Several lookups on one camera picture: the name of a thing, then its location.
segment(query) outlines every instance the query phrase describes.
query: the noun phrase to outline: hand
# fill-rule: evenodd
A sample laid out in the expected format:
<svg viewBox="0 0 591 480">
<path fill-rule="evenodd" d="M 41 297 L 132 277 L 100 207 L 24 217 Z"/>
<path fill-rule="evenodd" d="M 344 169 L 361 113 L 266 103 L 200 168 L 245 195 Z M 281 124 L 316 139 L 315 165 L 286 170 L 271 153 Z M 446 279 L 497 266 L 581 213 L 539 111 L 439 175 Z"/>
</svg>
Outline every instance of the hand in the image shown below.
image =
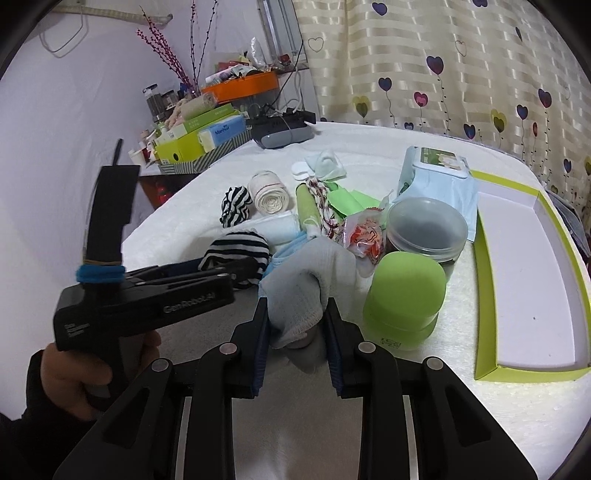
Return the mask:
<svg viewBox="0 0 591 480">
<path fill-rule="evenodd" d="M 145 334 L 138 373 L 160 357 L 161 341 L 155 330 Z M 80 420 L 93 420 L 96 413 L 86 400 L 84 384 L 108 385 L 111 376 L 109 365 L 89 353 L 60 352 L 55 343 L 50 343 L 43 351 L 41 384 L 45 395 L 57 407 Z"/>
</svg>

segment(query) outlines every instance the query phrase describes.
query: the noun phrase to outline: white bedspread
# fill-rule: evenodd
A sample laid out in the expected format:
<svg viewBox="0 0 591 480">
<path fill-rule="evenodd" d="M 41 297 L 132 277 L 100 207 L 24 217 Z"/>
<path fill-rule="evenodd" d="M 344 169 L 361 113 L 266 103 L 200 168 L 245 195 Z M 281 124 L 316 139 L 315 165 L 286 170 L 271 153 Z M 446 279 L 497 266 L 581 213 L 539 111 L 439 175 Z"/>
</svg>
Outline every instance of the white bedspread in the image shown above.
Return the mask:
<svg viewBox="0 0 591 480">
<path fill-rule="evenodd" d="M 328 148 L 336 151 L 347 169 L 347 177 L 339 183 L 379 199 L 396 188 L 404 153 L 411 145 L 453 151 L 465 156 L 472 169 L 540 188 L 518 160 L 475 143 L 363 125 L 320 123 L 315 128 L 316 136 L 304 144 L 262 150 L 249 142 L 215 163 L 124 242 L 127 269 L 200 256 L 221 233 L 220 204 L 227 189 L 246 185 L 259 170 L 279 175 L 295 209 L 291 163 Z M 255 289 L 238 292 L 232 305 L 163 329 L 162 355 L 174 363 L 197 358 L 227 341 L 235 325 L 251 318 L 255 305 Z M 475 381 L 477 325 L 475 262 L 472 246 L 467 245 L 448 284 L 437 328 L 419 351 L 405 357 L 442 358 L 507 431 L 540 480 L 546 480 L 591 416 L 591 375 L 553 384 Z M 305 375 L 288 365 L 267 374 L 256 400 L 234 401 L 233 416 L 238 479 L 357 478 L 361 400 L 338 399 L 327 368 Z"/>
</svg>

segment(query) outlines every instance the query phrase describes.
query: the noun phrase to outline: striped sock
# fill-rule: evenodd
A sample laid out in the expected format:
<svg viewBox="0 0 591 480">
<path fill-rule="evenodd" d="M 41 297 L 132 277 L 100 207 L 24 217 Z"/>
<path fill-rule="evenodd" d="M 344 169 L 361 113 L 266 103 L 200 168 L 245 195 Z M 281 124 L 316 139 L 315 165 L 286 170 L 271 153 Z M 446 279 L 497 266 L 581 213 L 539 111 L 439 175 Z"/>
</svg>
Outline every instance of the striped sock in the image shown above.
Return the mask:
<svg viewBox="0 0 591 480">
<path fill-rule="evenodd" d="M 238 288 L 258 285 L 269 264 L 271 255 L 266 240 L 255 232 L 232 232 L 214 240 L 205 252 L 199 264 L 199 270 L 209 270 L 245 257 L 255 258 L 259 268 L 254 278 L 241 282 L 238 284 Z"/>
</svg>

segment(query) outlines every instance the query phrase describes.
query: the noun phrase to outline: wet wipes package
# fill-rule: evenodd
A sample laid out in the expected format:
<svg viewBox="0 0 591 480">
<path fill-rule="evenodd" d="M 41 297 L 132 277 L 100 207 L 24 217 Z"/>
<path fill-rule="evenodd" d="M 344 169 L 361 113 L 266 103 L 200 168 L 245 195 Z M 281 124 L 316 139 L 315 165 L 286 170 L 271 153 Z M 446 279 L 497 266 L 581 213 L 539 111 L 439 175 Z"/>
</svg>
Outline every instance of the wet wipes package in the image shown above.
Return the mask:
<svg viewBox="0 0 591 480">
<path fill-rule="evenodd" d="M 411 197 L 441 200 L 458 210 L 468 224 L 468 240 L 476 236 L 478 185 L 464 157 L 436 148 L 408 147 L 391 204 Z"/>
</svg>

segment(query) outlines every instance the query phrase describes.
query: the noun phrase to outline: beige fabric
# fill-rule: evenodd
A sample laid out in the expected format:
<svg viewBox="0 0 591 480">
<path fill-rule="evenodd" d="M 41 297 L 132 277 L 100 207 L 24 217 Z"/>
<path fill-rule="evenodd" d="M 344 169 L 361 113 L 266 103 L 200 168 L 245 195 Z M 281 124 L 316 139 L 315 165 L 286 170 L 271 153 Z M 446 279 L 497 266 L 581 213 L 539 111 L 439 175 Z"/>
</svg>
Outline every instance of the beige fabric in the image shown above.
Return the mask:
<svg viewBox="0 0 591 480">
<path fill-rule="evenodd" d="M 328 121 L 412 124 L 506 151 L 589 216 L 591 85 L 527 0 L 294 0 L 294 6 Z M 443 61 L 439 75 L 436 57 Z M 527 108 L 523 121 L 518 105 Z"/>
</svg>

